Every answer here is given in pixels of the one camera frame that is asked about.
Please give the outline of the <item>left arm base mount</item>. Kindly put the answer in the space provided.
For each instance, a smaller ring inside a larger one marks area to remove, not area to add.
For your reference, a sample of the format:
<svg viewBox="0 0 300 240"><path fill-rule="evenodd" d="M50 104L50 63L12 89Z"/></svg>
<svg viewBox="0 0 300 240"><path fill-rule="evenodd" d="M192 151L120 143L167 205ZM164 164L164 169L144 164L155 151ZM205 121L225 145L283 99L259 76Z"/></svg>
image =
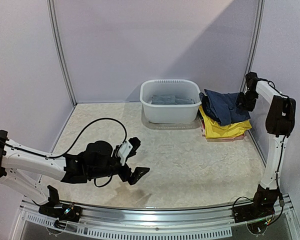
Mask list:
<svg viewBox="0 0 300 240"><path fill-rule="evenodd" d="M55 218L52 226L56 229L64 230L67 222L79 223L82 208L75 205L74 202L61 203L58 190L51 185L48 185L47 189L49 193L48 202L40 205L38 212L47 217Z"/></svg>

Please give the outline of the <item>white plastic wash basin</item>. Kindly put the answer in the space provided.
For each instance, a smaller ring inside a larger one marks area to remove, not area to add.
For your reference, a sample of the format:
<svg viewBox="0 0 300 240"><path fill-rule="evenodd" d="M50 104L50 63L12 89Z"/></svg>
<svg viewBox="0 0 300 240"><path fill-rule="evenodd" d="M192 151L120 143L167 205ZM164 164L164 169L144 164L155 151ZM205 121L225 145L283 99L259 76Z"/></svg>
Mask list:
<svg viewBox="0 0 300 240"><path fill-rule="evenodd" d="M183 124L195 120L200 100L196 83L185 79L154 79L140 87L145 118L154 124Z"/></svg>

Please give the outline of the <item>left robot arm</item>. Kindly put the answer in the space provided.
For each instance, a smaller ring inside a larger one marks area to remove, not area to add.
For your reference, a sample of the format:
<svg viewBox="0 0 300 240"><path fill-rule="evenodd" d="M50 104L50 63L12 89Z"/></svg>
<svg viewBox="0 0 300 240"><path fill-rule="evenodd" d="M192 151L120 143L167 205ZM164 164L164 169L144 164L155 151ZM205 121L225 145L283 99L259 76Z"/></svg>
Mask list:
<svg viewBox="0 0 300 240"><path fill-rule="evenodd" d="M119 176L122 182L132 186L150 171L148 167L132 170L127 164L128 158L136 155L140 145L137 137L130 138L116 148L106 141L98 140L89 143L78 154L54 156L24 147L9 139L7 131L0 130L0 184L30 198L39 206L44 205L53 217L60 217L65 210L59 200L58 190L33 180L23 171L66 184L86 184L99 178Z"/></svg>

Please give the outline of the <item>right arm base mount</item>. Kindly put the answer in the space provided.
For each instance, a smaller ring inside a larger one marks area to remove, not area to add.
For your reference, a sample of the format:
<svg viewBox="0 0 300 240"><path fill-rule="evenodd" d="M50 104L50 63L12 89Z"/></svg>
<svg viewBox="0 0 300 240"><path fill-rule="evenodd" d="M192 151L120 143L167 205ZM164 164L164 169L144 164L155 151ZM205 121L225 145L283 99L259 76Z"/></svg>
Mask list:
<svg viewBox="0 0 300 240"><path fill-rule="evenodd" d="M246 222L248 231L255 236L263 235L267 228L280 219L283 214L285 201L279 199L280 213L276 216L273 206L254 206L251 199L240 196L231 206L232 217L235 223Z"/></svg>

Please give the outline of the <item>navy blue tank top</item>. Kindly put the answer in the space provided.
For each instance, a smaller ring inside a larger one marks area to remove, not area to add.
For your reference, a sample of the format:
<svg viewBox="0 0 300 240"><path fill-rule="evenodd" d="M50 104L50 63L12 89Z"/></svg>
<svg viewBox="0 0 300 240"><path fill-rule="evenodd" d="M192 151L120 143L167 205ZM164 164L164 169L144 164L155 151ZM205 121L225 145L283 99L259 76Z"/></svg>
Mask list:
<svg viewBox="0 0 300 240"><path fill-rule="evenodd" d="M219 93L205 89L199 93L203 112L220 126L247 121L251 118L249 112L236 105L238 92Z"/></svg>

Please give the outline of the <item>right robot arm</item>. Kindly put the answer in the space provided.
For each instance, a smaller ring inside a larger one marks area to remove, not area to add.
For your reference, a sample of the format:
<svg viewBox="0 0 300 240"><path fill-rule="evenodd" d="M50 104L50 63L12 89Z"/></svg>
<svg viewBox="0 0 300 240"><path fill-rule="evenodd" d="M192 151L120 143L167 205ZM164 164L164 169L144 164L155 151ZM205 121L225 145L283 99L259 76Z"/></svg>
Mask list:
<svg viewBox="0 0 300 240"><path fill-rule="evenodd" d="M270 104L265 119L265 130L269 136L265 171L253 203L248 208L252 218L259 218L273 208L277 199L283 202L280 177L288 138L295 126L296 101L277 90L272 81L258 77L255 72L245 75L245 83L246 91L240 92L237 99L239 106L252 112L260 96Z"/></svg>

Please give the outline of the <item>grey denim cloth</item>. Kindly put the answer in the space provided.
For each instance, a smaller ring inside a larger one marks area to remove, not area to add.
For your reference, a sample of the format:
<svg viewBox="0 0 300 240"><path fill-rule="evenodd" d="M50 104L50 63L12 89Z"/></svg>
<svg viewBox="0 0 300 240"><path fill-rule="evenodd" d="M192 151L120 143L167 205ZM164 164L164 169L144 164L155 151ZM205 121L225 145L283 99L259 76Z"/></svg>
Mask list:
<svg viewBox="0 0 300 240"><path fill-rule="evenodd" d="M175 95L152 95L150 99L152 105L193 105L194 100L191 98L179 98Z"/></svg>

